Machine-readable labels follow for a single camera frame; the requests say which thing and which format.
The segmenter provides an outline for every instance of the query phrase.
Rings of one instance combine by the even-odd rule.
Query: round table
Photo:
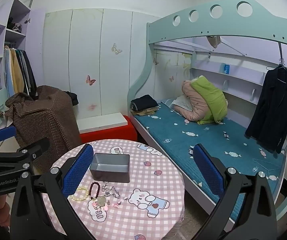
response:
[[[119,199],[106,197],[110,201],[107,211],[102,208],[102,214],[98,216],[90,197],[83,201],[75,201],[72,196],[68,198],[81,221],[97,240],[159,240],[174,226],[180,225],[184,216],[183,178],[166,156],[149,146],[128,140],[107,139],[89,144],[94,153],[130,155],[130,183],[107,184],[107,188],[114,186],[120,194]],[[76,156],[82,147],[67,152],[53,167],[61,167],[68,158]],[[92,182],[94,180],[88,169],[79,187],[89,189]],[[104,195],[101,190],[104,183],[98,183],[101,186],[99,195]],[[97,186],[94,185],[91,195],[95,196],[96,192]],[[85,193],[86,190],[78,190],[75,198],[82,198]],[[64,233],[47,194],[43,194],[43,200],[54,228]]]

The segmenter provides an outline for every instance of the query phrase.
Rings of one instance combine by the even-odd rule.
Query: green blanket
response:
[[[197,123],[220,123],[227,115],[228,111],[226,98],[224,97],[223,92],[209,82],[204,76],[200,76],[197,80],[191,82],[191,86],[205,99],[209,106],[209,111],[205,117]]]

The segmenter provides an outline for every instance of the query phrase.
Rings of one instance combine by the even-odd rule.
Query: human hand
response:
[[[7,195],[0,196],[0,226],[8,227],[10,226],[10,206],[5,201]]]

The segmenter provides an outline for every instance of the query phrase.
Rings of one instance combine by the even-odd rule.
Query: mattress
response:
[[[199,125],[185,120],[177,112],[163,103],[154,115],[135,116],[159,143],[169,157],[201,188],[215,203],[219,198],[212,194],[189,150],[202,143],[212,157],[219,158],[226,167],[234,167],[238,172],[255,175],[263,171],[272,193],[278,191],[277,182],[281,179],[283,154],[272,154],[257,144],[252,138],[246,138],[245,128],[225,118],[220,124]],[[240,194],[231,214],[236,220],[244,195]]]

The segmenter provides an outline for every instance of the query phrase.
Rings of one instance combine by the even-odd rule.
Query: bed frame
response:
[[[246,3],[250,5],[253,12],[248,17],[243,17],[238,13],[238,7]],[[212,9],[221,6],[222,15],[214,18],[211,15]],[[194,11],[198,12],[198,19],[191,21],[191,15]],[[219,0],[209,2],[195,7],[187,8],[177,13],[168,15],[153,23],[147,24],[147,46],[146,46],[146,63],[138,80],[133,84],[128,92],[128,106],[136,93],[147,81],[153,64],[154,43],[176,40],[189,37],[202,36],[245,36],[264,40],[276,41],[287,45],[287,19],[276,17],[266,10],[255,0]],[[130,119],[138,132],[146,142],[155,149],[166,155],[182,173],[186,190],[210,214],[215,203],[192,181],[182,169],[167,155],[160,145],[152,138],[148,131],[129,113]],[[282,177],[279,178],[275,190],[275,200],[280,192],[285,172],[285,163],[282,167]],[[287,197],[283,203],[276,209],[277,220],[287,212]],[[225,230],[230,230],[233,226],[230,219]]]

